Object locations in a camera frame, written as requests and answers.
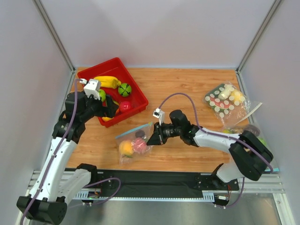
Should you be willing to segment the pink fake fruit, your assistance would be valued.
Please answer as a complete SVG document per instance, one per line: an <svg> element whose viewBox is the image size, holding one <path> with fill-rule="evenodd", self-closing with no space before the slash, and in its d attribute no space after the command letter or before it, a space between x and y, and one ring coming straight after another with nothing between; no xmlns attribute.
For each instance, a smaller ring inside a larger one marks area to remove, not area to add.
<svg viewBox="0 0 300 225"><path fill-rule="evenodd" d="M143 154L147 149L146 142L140 137L132 141L132 146L133 146L133 151L139 154Z"/></svg>

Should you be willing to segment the dark purple fake fruit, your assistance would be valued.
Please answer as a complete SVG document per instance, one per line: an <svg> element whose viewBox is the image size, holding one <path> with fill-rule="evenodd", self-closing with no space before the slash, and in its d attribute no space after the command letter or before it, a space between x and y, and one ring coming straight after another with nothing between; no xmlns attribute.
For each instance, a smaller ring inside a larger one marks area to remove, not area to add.
<svg viewBox="0 0 300 225"><path fill-rule="evenodd" d="M145 132L143 130L138 130L135 132L135 137L138 138L144 138L145 137Z"/></svg>

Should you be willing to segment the clear zip top bag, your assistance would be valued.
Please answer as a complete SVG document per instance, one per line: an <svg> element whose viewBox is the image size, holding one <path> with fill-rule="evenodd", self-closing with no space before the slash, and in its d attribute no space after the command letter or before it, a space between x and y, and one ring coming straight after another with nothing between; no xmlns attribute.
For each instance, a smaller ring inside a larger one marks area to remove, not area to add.
<svg viewBox="0 0 300 225"><path fill-rule="evenodd" d="M151 152L152 146L147 145L151 128L152 122L149 122L115 137L120 164L131 163Z"/></svg>

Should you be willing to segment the fake peach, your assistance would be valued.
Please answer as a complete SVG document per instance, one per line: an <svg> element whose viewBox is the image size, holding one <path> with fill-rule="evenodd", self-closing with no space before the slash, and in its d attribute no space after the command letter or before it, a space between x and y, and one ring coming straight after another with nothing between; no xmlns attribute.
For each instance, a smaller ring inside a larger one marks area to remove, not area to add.
<svg viewBox="0 0 300 225"><path fill-rule="evenodd" d="M130 140L124 140L119 144L119 153L125 156L133 155L133 146Z"/></svg>

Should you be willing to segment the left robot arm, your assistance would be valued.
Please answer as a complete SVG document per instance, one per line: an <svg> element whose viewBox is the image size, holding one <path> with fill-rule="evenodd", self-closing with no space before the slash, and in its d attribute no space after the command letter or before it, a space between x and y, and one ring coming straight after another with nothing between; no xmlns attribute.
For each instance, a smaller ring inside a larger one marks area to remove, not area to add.
<svg viewBox="0 0 300 225"><path fill-rule="evenodd" d="M83 91L67 95L65 110L54 126L51 147L40 175L29 194L18 198L16 205L23 213L20 224L27 218L59 225L73 197L82 188L100 184L96 166L84 163L63 185L60 185L60 180L85 131L85 123L95 116L113 117L117 109L118 105L109 95L106 95L106 103L86 96Z"/></svg>

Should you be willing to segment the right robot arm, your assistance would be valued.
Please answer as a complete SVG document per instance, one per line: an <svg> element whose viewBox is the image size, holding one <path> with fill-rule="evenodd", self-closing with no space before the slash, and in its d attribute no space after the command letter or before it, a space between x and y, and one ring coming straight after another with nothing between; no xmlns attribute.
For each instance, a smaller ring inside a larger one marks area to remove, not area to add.
<svg viewBox="0 0 300 225"><path fill-rule="evenodd" d="M165 113L157 108L153 116L158 119L148 146L164 145L168 138L179 137L185 144L195 147L209 147L231 155L233 161L220 164L213 174L228 183L238 178L258 181L266 168L271 168L274 158L270 150L250 131L241 134L213 132L191 124L181 110L169 114L171 123L164 123Z"/></svg>

